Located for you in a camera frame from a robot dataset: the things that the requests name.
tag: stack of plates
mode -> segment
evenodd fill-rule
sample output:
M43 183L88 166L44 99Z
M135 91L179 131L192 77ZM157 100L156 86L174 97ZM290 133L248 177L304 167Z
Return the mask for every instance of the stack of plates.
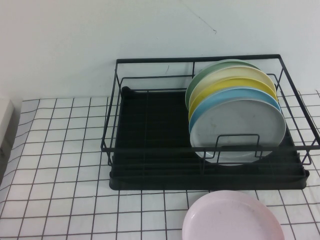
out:
M222 60L194 76L185 92L193 147L278 146L286 132L273 81L256 66ZM251 163L270 152L206 152L211 163ZM204 152L197 152L204 157Z

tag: white plate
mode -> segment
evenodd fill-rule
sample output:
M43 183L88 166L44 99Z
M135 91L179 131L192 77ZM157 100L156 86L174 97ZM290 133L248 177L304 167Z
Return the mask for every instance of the white plate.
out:
M286 121L277 108L254 98L234 98L205 111L195 122L190 133L193 147L215 147L219 135L259 134L259 145L278 146L286 133ZM218 147L257 144L258 137L221 136ZM197 152L203 158L203 152ZM219 163L251 163L259 159L260 152L225 151ZM207 161L216 163L218 152L207 152Z
M195 98L208 86L220 81L221 79L231 78L231 77L241 77L255 79L259 82L266 84L272 89L275 95L277 95L277 90L272 82L271 78L259 69L250 67L250 66L230 66L223 69L220 69L215 72L211 72L206 75L193 89L190 99L189 99L189 108Z
M182 240L285 240L272 212L237 191L215 191L199 198L185 215Z

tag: green plate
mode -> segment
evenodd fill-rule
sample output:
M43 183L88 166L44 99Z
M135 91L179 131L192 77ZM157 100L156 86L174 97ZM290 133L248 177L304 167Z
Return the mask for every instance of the green plate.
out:
M239 60L239 59L226 59L226 60L217 61L213 65L210 65L210 66L206 67L205 69L201 70L197 75L195 75L193 77L192 81L190 82L190 84L185 92L186 108L189 110L189 100L190 100L190 96L191 96L192 91L206 75L213 73L215 71L218 71L220 69L231 67L231 66L249 66L249 67L260 70L255 65L248 63L246 61Z

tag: plate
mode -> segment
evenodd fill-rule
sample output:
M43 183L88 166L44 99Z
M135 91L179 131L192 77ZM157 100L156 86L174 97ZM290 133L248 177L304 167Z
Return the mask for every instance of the plate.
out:
M196 107L205 99L207 98L209 95L225 89L225 88L231 88L231 87L251 87L251 88L255 88L255 89L259 89L261 91L264 91L265 93L271 95L276 101L278 101L276 94L274 93L274 91L265 83L255 80L255 79L251 79L251 78L244 78L244 77L226 77L221 79L220 81L214 82L213 84L211 84L210 86L208 86L207 88L205 88L204 90L202 90L202 92L200 92L198 94L198 96L196 96L196 98L194 99L194 101L191 103L190 108L189 108L189 121L190 118L192 116L192 114L194 113Z
M195 100L199 93L201 93L211 84L216 83L221 79L231 78L235 76L258 80L268 85L272 89L274 94L277 95L277 90L274 83L272 82L271 78L264 72L250 66L231 66L209 73L204 78L202 78L193 89L190 95L189 104L191 104Z
M192 127L194 126L195 122L198 118L208 109L212 108L215 105L221 104L223 102L232 100L234 98L251 98L257 99L260 101L264 101L268 104L271 104L275 108L281 112L281 108L277 101L270 96L269 94L265 93L264 91L258 90L252 87L229 87L224 88L218 92L215 92L205 98L194 110L190 122L189 122L189 133L191 133Z
M185 215L182 240L285 240L281 225L261 202L238 191L199 198Z
M197 86L197 84L201 81L201 79L203 77L205 77L206 75L208 75L210 73L218 71L220 69L224 69L224 68L231 67L231 66L249 66L249 67L253 67L253 68L259 69L255 65L253 65L251 63L248 63L246 61L239 60L239 59L225 59L225 60L217 61L214 64L202 69L197 75L195 75L193 77L193 79L190 82L188 88L186 89L186 92L185 92L185 105L186 105L187 109L189 110L190 95L191 95L192 91L194 90L194 88Z
M205 111L194 123L190 132L192 147L218 147L236 145L278 146L286 133L286 121L281 112L273 105L254 98L233 98L215 105ZM263 151L266 156L270 151ZM259 159L260 152L225 151L219 155L219 163L252 163ZM206 160L216 163L218 152L206 153Z

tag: pink plate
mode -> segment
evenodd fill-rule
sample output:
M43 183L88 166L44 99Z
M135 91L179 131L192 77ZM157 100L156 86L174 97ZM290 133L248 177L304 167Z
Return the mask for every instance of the pink plate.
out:
M199 198L185 215L182 240L285 240L272 212L238 191Z

